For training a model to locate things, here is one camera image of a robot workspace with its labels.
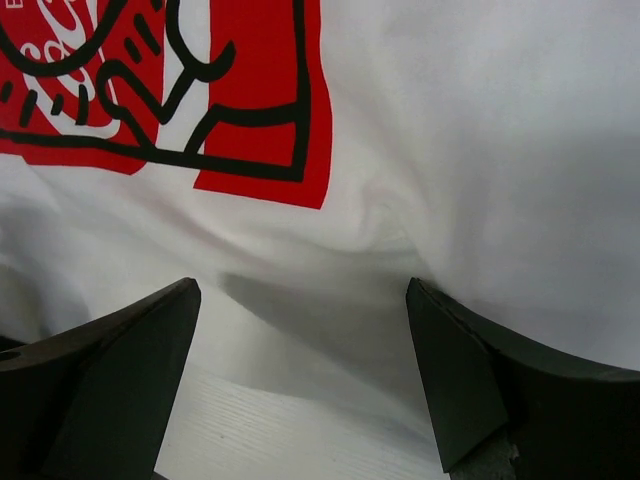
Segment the white red print t shirt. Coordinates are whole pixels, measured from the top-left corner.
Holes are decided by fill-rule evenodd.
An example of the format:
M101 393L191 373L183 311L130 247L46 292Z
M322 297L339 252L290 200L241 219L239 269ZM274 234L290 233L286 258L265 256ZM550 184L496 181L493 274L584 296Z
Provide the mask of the white red print t shirt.
M426 424L420 277L639 365L635 1L126 1L74 71L1 65L1 332L181 277L177 416Z

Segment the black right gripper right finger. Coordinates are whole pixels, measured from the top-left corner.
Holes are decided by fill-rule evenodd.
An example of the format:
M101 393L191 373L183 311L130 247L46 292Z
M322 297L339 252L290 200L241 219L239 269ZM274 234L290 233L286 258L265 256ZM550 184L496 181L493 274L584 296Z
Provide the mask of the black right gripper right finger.
M543 345L420 279L406 307L452 479L635 479L639 374Z

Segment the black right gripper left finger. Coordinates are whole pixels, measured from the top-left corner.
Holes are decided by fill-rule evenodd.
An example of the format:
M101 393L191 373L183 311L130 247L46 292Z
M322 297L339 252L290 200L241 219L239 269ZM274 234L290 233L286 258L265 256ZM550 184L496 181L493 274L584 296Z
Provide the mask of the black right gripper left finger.
M2 478L159 478L200 305L184 278L44 340L2 338Z

